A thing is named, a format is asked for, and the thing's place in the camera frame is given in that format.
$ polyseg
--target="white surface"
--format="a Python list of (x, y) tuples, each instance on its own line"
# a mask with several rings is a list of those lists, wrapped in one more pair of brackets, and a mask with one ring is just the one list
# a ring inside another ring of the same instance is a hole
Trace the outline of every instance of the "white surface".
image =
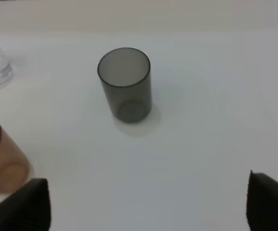
[[(250, 170), (278, 180), (278, 31), (4, 34), (0, 122), (50, 182), (51, 231), (247, 231)], [(99, 59), (152, 63), (152, 115), (116, 122)]]

